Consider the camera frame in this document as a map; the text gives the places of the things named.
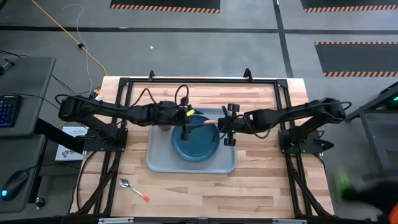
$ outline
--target gray floor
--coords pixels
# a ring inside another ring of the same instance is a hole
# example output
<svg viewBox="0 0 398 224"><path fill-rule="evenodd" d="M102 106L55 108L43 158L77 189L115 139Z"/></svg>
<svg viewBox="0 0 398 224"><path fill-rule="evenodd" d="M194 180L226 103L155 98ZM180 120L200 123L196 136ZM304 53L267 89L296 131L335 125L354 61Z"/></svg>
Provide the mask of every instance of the gray floor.
<svg viewBox="0 0 398 224"><path fill-rule="evenodd" d="M221 0L220 14L111 10L109 1L38 0L46 11L65 26L75 26L80 8L82 27L154 27L154 28L229 28L276 29L272 0ZM321 30L397 30L398 11L306 13L300 0L279 0L285 29ZM0 26L54 26L30 1L9 1L0 11ZM278 34L193 33L193 32L82 32L90 52L106 67L109 75L157 75L240 77L249 67L256 77L286 77ZM398 35L286 35L287 48L295 78L304 78L310 100L326 96L353 102L348 112L376 97L396 78L326 78L314 48L315 41L397 41ZM51 56L57 62L54 75L75 91L86 91L83 51L63 32L0 31L0 49L31 57ZM103 71L89 61L94 86L100 85ZM52 80L47 99L54 102L58 93L66 93ZM54 125L57 110L44 104L43 119ZM326 125L325 139L335 148L325 153L326 174L334 195L333 175L338 169L348 171L358 187L361 175L379 170L359 121ZM41 217L66 214L75 176L46 180L40 193L48 205L40 210L27 207L21 214L0 215L8 218ZM346 218L367 218L378 213L365 205L347 204L333 197L335 213Z"/></svg>

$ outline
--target plastic tray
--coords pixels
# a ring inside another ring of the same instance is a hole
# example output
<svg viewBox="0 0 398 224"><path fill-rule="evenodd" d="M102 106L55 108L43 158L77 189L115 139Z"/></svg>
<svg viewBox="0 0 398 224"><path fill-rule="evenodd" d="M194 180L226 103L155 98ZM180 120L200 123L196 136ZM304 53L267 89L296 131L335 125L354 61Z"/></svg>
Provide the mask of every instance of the plastic tray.
<svg viewBox="0 0 398 224"><path fill-rule="evenodd" d="M220 117L224 117L221 108L196 109L209 119L217 120ZM171 135L173 128L170 131L162 131L158 126L154 126L149 131L146 164L150 170L155 172L227 174L235 169L235 147L224 146L223 140L220 140L216 152L205 161L190 162L182 159L172 146Z"/></svg>

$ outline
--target blue plate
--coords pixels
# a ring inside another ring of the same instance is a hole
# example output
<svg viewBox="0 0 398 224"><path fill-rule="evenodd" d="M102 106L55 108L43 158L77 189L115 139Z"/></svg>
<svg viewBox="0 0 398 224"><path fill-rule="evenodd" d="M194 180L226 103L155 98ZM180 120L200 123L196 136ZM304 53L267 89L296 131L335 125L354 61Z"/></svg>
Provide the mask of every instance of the blue plate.
<svg viewBox="0 0 398 224"><path fill-rule="evenodd" d="M208 118L193 115L188 126L203 124ZM214 124L205 124L195 128L189 134L189 140L181 140L182 127L176 126L172 132L172 145L175 152L183 159L191 162L201 162L210 158L217 150L219 140L218 129Z"/></svg>

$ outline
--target wooden table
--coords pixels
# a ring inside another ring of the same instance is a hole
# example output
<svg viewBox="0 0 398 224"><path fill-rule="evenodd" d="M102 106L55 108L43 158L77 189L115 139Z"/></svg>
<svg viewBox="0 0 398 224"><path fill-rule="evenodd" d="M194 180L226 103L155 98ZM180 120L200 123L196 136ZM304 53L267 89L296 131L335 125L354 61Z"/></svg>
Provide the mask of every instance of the wooden table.
<svg viewBox="0 0 398 224"><path fill-rule="evenodd" d="M105 77L100 98L114 103L120 77ZM303 79L287 79L292 106L306 103ZM149 88L156 101L174 100L178 83L136 83L134 102L144 88ZM241 113L260 108L276 109L275 93L267 84L192 83L190 103L194 106L221 107L228 103L241 105ZM144 94L140 105L151 103ZM99 116L109 123L110 118ZM129 136L122 154L118 180L125 178L150 197L145 203L137 194L117 185L113 217L213 217L213 218L292 218L292 199L284 156L279 149L275 127L268 138L237 134L238 163L229 174L156 173L145 163L148 133L151 127L127 125ZM100 179L104 153L89 161L80 184L80 203L88 200ZM311 154L303 154L307 185L325 210L333 213L330 193L322 163ZM107 189L103 205L106 204ZM301 191L298 191L303 209ZM76 210L74 200L71 212Z"/></svg>

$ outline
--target keyboard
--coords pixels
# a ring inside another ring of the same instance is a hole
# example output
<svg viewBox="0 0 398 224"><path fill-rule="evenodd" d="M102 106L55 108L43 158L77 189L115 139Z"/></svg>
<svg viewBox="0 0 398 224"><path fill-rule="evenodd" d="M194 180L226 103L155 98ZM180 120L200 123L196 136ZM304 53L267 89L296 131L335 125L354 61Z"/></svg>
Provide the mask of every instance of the keyboard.
<svg viewBox="0 0 398 224"><path fill-rule="evenodd" d="M0 128L14 127L21 101L17 95L0 96Z"/></svg>

